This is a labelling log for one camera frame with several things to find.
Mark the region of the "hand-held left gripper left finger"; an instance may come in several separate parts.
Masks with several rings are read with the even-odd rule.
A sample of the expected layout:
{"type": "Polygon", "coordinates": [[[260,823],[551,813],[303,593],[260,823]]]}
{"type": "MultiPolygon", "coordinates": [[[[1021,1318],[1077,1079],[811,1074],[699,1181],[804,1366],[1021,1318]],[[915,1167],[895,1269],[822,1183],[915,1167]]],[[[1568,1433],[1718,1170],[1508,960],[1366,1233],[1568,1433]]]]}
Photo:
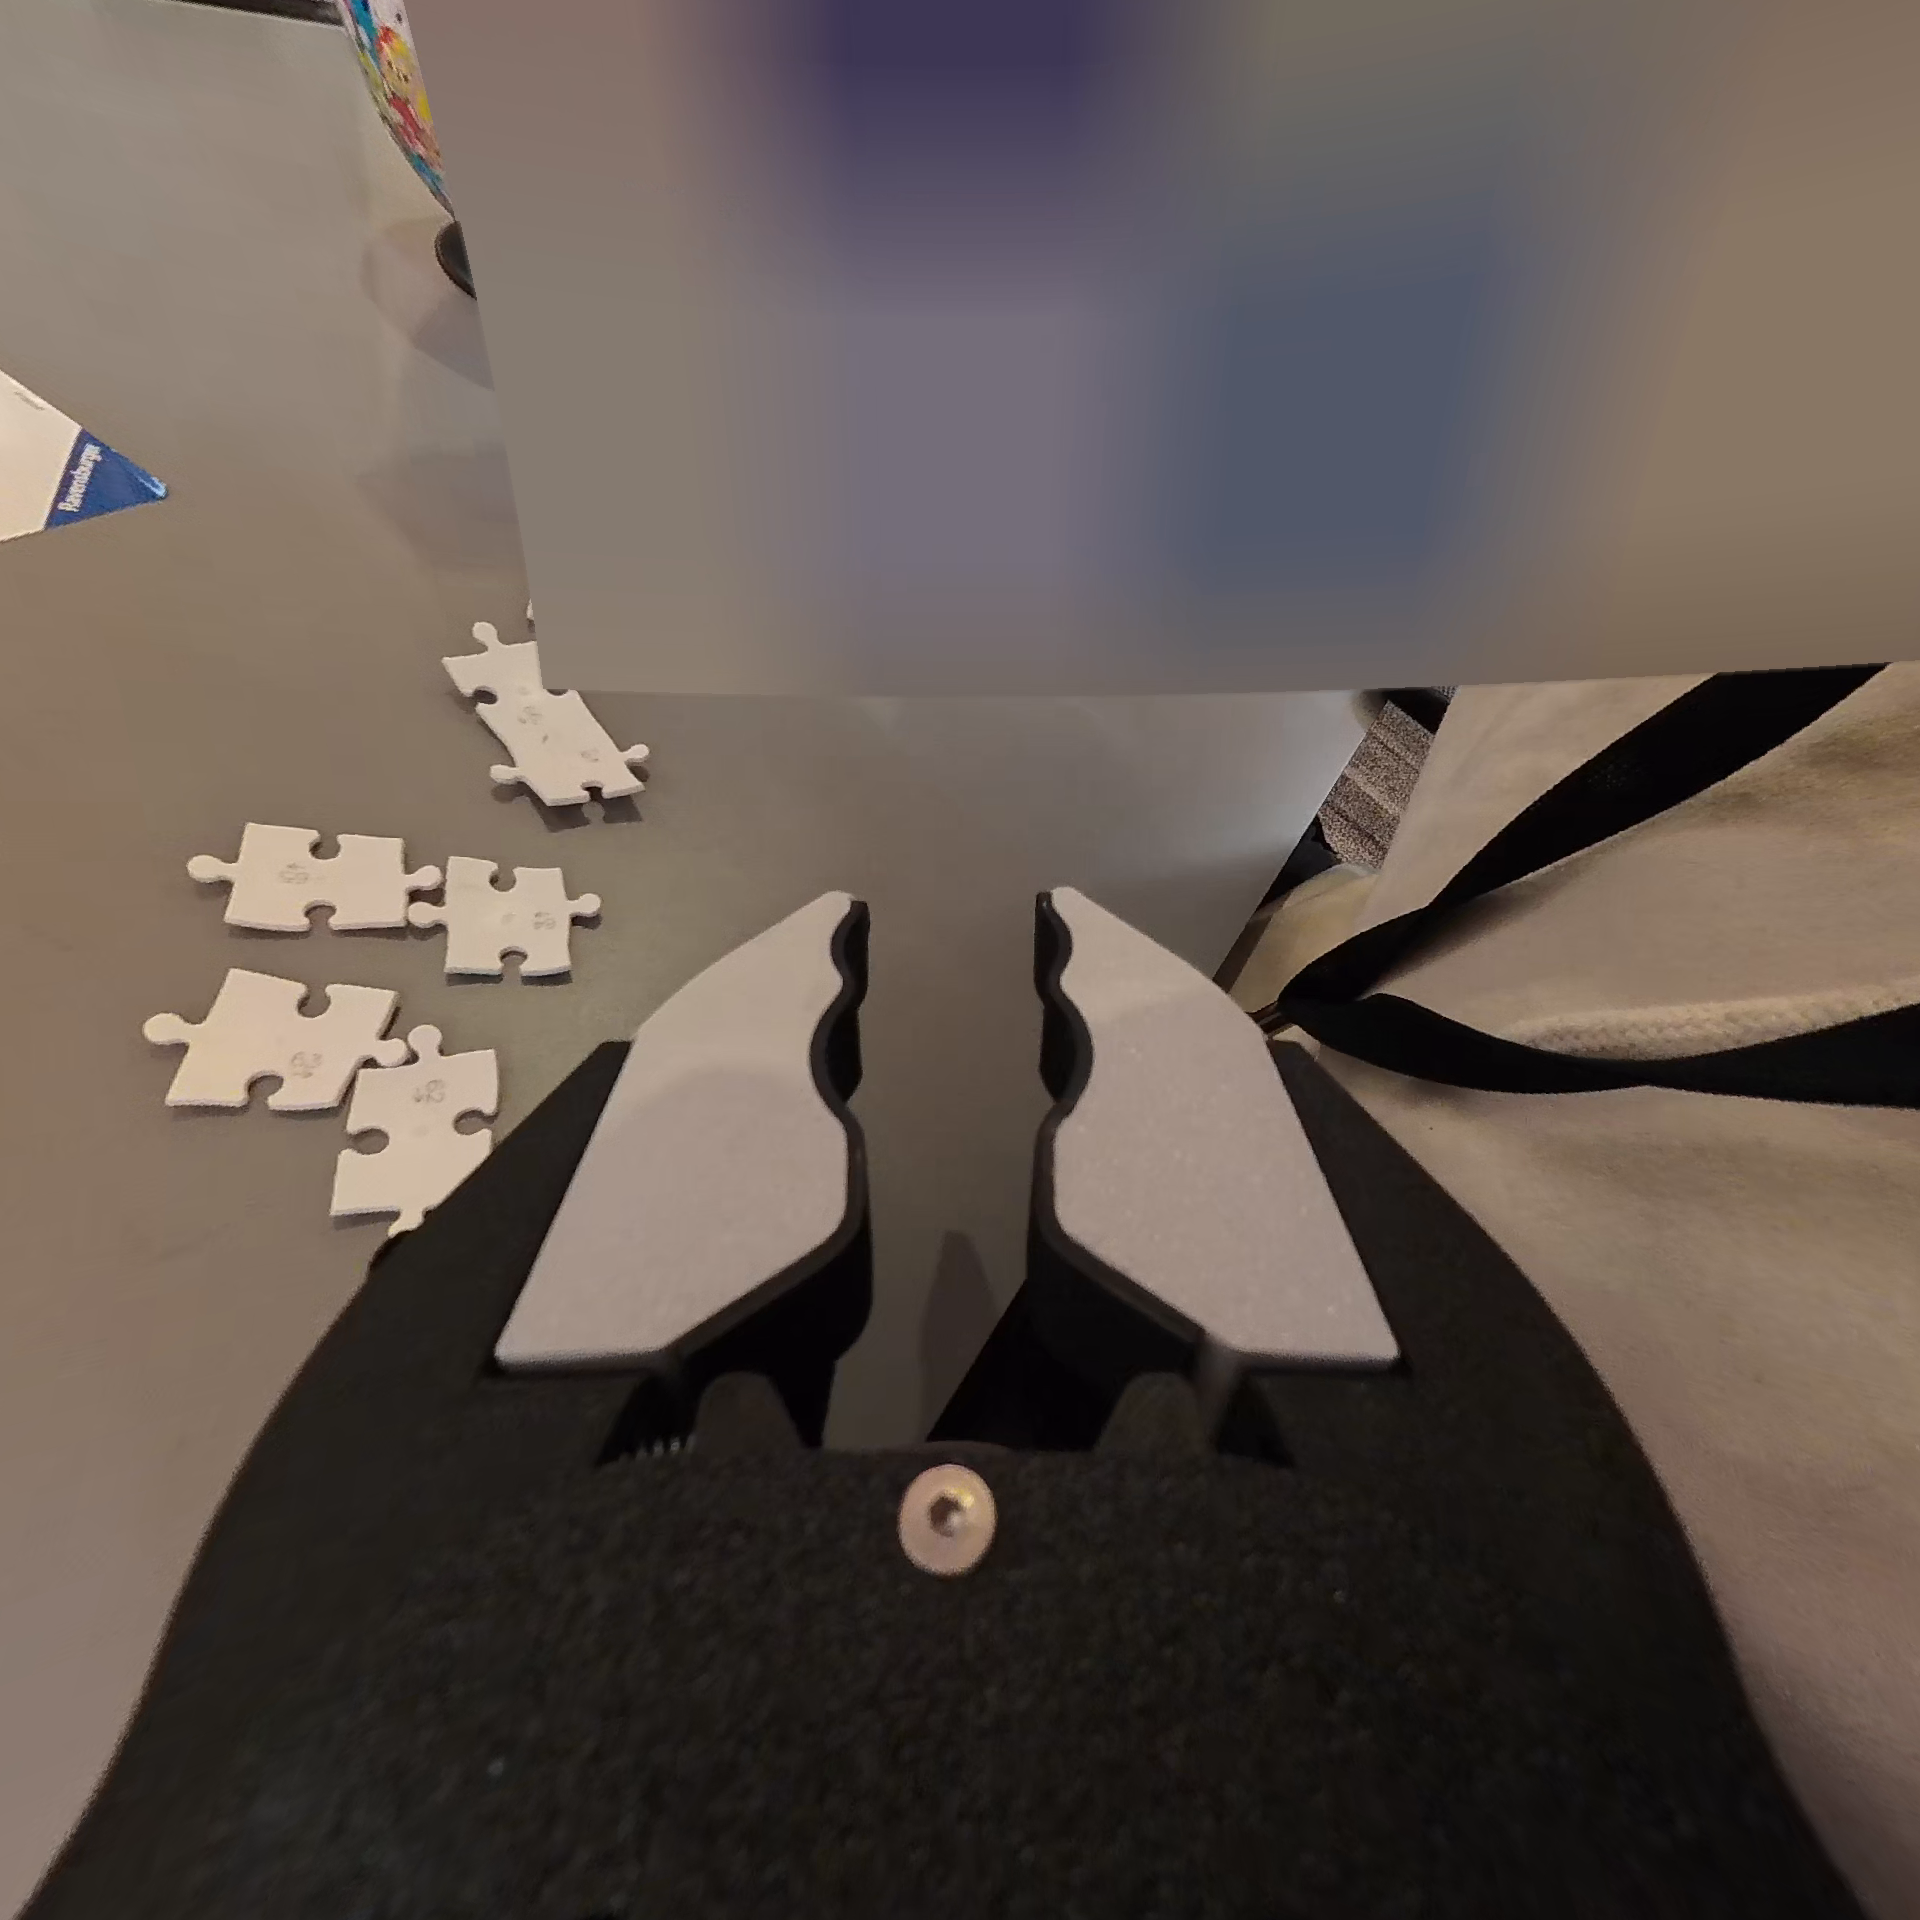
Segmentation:
{"type": "Polygon", "coordinates": [[[503,1375],[648,1376],[680,1408],[760,1376],[822,1442],[873,1309],[851,1112],[868,943],[868,907],[821,894],[643,1019],[496,1339],[503,1375]]]}

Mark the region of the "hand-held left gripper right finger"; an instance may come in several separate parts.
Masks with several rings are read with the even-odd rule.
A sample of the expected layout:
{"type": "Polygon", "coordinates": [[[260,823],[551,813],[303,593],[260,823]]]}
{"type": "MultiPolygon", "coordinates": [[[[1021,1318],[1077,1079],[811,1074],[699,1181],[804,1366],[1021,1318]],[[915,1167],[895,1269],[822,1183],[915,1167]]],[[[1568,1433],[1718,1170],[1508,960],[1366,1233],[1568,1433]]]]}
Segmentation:
{"type": "Polygon", "coordinates": [[[1253,1378],[1387,1376],[1401,1345],[1256,1023],[1075,888],[1035,902],[1035,990],[1044,1357],[1104,1408],[1177,1376],[1212,1426],[1253,1378]]]}

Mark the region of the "white double jigsaw piece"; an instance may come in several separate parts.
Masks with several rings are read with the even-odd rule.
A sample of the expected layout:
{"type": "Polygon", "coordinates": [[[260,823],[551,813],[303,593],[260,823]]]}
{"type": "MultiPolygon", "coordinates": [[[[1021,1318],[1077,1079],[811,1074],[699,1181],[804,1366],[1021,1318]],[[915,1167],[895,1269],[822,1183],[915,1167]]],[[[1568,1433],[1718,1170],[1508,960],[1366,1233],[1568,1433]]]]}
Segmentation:
{"type": "Polygon", "coordinates": [[[494,784],[516,786],[552,810],[643,791],[648,751],[616,749],[577,691],[548,688],[537,641],[507,642],[488,623],[476,623],[470,641],[469,654],[441,664],[504,754],[488,774],[494,784]]]}
{"type": "Polygon", "coordinates": [[[317,907],[337,934],[406,928],[415,897],[444,885],[441,866],[408,866],[397,837],[342,833],[332,856],[317,853],[319,840],[319,830],[246,823],[232,857],[196,853],[183,869],[229,890],[225,926],[286,935],[307,934],[317,907]]]}
{"type": "Polygon", "coordinates": [[[389,1037],[395,993],[332,984],[315,1016],[303,1011],[307,999],[308,989],[299,981],[229,969],[203,1019],[151,1016],[142,1039],[183,1050],[165,1104],[245,1112],[256,1081],[272,1079],[272,1114],[332,1114],[364,1067],[414,1061],[408,1043],[389,1037]]]}

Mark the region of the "white printed card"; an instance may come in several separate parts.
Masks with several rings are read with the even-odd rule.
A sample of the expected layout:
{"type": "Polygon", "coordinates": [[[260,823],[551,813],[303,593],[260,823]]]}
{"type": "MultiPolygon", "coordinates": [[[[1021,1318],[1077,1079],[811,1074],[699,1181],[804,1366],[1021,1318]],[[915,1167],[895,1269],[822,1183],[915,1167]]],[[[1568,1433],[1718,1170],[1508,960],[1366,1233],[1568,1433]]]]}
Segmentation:
{"type": "Polygon", "coordinates": [[[165,502],[158,477],[3,375],[3,543],[165,502]]]}

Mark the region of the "colourful puzzle ball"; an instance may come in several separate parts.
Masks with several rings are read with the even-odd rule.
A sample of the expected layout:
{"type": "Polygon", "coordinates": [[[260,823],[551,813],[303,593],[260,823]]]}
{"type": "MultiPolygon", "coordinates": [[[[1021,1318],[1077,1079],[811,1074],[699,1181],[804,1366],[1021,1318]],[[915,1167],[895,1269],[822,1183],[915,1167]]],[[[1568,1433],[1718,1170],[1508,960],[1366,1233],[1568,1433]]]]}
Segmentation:
{"type": "Polygon", "coordinates": [[[441,145],[425,99],[415,37],[401,3],[332,3],[373,110],[444,215],[452,221],[441,145]]]}

